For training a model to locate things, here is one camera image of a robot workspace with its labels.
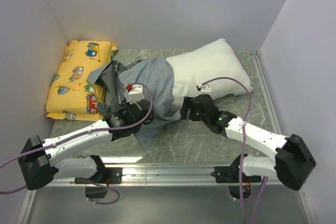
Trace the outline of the white pillow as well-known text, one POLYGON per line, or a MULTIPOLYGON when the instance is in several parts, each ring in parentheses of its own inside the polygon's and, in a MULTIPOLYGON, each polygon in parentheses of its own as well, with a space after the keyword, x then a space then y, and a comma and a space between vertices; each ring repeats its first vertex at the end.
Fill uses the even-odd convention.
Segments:
POLYGON ((197 87, 218 78, 233 78, 246 88, 230 80, 212 81, 210 96, 215 100, 229 94, 251 92, 250 77, 243 69, 231 46, 221 38, 192 52, 166 58, 174 72, 173 105, 181 108, 184 97, 199 94, 197 87))

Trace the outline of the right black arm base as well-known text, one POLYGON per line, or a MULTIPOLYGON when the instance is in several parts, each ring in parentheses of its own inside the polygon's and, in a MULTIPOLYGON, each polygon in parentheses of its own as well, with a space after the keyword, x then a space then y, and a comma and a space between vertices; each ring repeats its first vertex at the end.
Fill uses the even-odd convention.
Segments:
MULTIPOLYGON (((229 193, 235 199, 240 199, 239 192, 239 168, 230 166, 215 166, 211 176, 215 178, 217 184, 230 184, 229 193)), ((252 184, 261 183, 261 176, 242 175, 243 199, 247 200, 252 196, 252 184)))

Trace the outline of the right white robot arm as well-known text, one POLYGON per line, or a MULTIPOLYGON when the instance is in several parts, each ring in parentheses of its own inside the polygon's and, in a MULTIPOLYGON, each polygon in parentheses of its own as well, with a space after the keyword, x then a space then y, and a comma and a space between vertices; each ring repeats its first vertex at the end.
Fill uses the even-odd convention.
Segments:
POLYGON ((211 175, 217 183, 258 183, 268 177, 299 190, 317 164, 300 136, 279 135, 244 124, 237 115, 219 110, 208 94, 185 97, 181 118, 201 121, 211 132, 244 142, 263 153, 262 157, 240 154, 229 166, 216 166, 211 175))

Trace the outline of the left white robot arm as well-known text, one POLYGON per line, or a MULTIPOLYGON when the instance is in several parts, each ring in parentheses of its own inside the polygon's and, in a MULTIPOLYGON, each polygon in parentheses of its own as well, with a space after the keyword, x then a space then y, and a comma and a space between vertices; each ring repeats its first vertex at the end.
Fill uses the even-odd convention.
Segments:
POLYGON ((27 189, 40 189, 53 180, 70 177, 102 182, 106 168, 98 155, 91 155, 82 161, 71 156, 137 133, 142 124, 152 122, 153 110, 153 104, 147 100, 134 104, 127 102, 119 110, 108 107, 101 120, 72 133, 44 140, 37 135, 30 137, 18 160, 27 189))

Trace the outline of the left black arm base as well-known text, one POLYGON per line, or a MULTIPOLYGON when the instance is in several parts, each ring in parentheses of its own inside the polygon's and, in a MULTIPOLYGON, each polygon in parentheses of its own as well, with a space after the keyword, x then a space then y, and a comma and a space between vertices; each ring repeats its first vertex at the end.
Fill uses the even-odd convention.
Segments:
POLYGON ((112 203, 120 199, 120 193, 111 188, 111 185, 119 185, 122 182, 121 167, 105 168, 98 175, 93 175, 91 178, 76 177, 74 183, 76 185, 85 185, 85 196, 91 201, 97 203, 98 200, 106 199, 107 196, 112 196, 112 203))

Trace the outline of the grey striped pillowcase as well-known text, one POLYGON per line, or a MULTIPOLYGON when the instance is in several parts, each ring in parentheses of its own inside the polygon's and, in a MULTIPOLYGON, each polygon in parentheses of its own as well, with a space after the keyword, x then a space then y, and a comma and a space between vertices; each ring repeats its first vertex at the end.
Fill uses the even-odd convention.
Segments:
POLYGON ((112 94, 111 104, 99 103, 97 109, 113 140, 133 134, 148 149, 164 125, 181 117, 173 105, 173 68, 165 58, 127 66, 113 60, 90 72, 87 82, 112 94))

